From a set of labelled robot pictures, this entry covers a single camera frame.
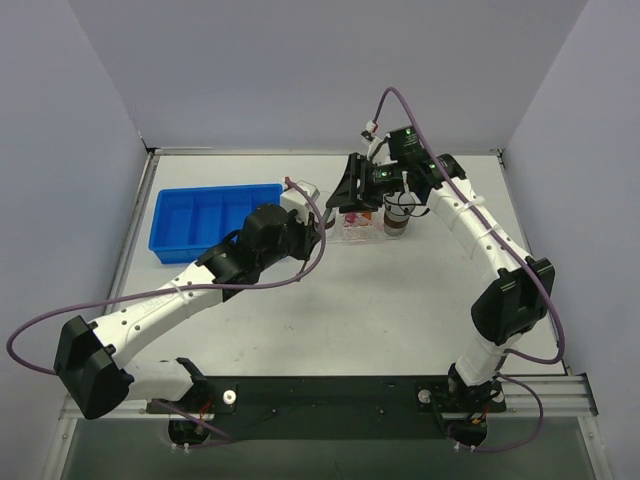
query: white table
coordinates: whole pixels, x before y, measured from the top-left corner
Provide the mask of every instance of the white table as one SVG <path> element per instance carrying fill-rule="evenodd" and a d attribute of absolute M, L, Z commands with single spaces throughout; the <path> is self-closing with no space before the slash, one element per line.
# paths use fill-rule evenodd
<path fill-rule="evenodd" d="M 512 238 L 522 235 L 498 160 L 457 157 L 475 190 Z M 162 265 L 147 247 L 158 191 L 279 182 L 288 175 L 333 191 L 346 155 L 161 156 L 144 209 L 124 293 L 157 288 L 184 265 Z M 288 278 L 284 260 L 261 282 Z M 412 219 L 404 237 L 330 244 L 316 271 L 280 289 L 242 292 L 201 312 L 144 349 L 141 359 L 190 358 L 206 375 L 446 374 L 473 334 L 470 307 L 480 276 L 435 215 Z M 548 320 L 517 345 L 541 357 L 556 352 Z M 511 357 L 514 375 L 564 374 Z"/>

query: gray wall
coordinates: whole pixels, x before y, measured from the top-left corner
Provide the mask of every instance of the gray wall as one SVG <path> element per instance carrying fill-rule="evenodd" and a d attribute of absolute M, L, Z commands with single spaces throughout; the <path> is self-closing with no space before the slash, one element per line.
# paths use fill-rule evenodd
<path fill-rule="evenodd" d="M 504 147 L 585 3 L 70 0 L 148 145 L 263 151 L 358 147 L 390 84 L 437 148 Z"/>
<path fill-rule="evenodd" d="M 52 308 L 104 298 L 145 152 L 63 0 L 0 6 L 0 337 Z M 19 352 L 50 367 L 63 318 Z M 39 478 L 64 397 L 0 352 L 0 476 Z"/>
<path fill-rule="evenodd" d="M 617 478 L 640 456 L 640 3 L 590 0 L 508 144 L 506 171 L 587 371 Z"/>

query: gray floor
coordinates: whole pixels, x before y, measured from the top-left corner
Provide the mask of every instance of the gray floor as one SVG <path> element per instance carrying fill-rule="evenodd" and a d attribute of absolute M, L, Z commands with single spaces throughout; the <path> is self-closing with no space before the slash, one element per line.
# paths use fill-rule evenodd
<path fill-rule="evenodd" d="M 166 420 L 78 422 L 63 478 L 75 479 L 592 479 L 576 419 L 545 421 L 532 444 L 508 453 L 455 453 L 448 440 L 247 441 L 171 453 Z M 534 419 L 492 420 L 487 445 L 519 440 Z"/>

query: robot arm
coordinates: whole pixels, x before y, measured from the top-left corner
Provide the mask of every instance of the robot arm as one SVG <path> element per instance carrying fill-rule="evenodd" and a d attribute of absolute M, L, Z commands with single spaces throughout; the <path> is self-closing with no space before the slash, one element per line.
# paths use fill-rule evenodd
<path fill-rule="evenodd" d="M 299 182 L 315 200 L 319 192 Z M 194 314 L 225 302 L 240 289 L 190 289 L 192 285 L 255 284 L 260 274 L 291 256 L 309 260 L 320 240 L 305 198 L 289 189 L 281 206 L 259 206 L 242 230 L 231 232 L 171 281 L 162 296 L 128 305 L 89 324 L 77 316 L 60 335 L 54 370 L 83 415 L 97 418 L 124 400 L 180 400 L 193 386 L 197 369 L 187 359 L 141 363 L 145 346 Z"/>
<path fill-rule="evenodd" d="M 363 137 L 372 144 L 381 141 L 365 130 Z M 535 285 L 489 234 L 471 205 L 462 204 L 439 173 L 434 160 L 422 148 L 413 127 L 390 132 L 385 137 L 391 163 L 375 161 L 375 151 L 367 156 L 351 154 L 338 188 L 327 202 L 328 208 L 341 213 L 376 211 L 385 208 L 385 228 L 402 233 L 416 203 L 435 213 L 447 225 L 478 268 L 485 292 L 471 308 L 476 332 L 467 350 L 452 366 L 452 388 L 485 385 L 496 374 L 504 350 L 513 346 L 546 314 Z M 547 292 L 551 291 L 555 272 L 548 260 L 534 260 L 517 246 L 491 216 L 484 199 L 473 191 L 465 171 L 451 155 L 440 162 L 455 185 L 471 199 L 488 219 L 492 230 L 512 243 L 515 252 L 536 273 Z"/>

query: blue plastic container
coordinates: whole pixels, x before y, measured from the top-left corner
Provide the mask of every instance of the blue plastic container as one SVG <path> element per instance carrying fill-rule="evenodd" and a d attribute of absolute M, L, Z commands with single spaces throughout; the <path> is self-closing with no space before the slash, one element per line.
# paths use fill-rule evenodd
<path fill-rule="evenodd" d="M 282 185 L 161 190 L 153 214 L 149 249 L 162 263 L 190 263 L 263 203 L 280 205 Z"/>

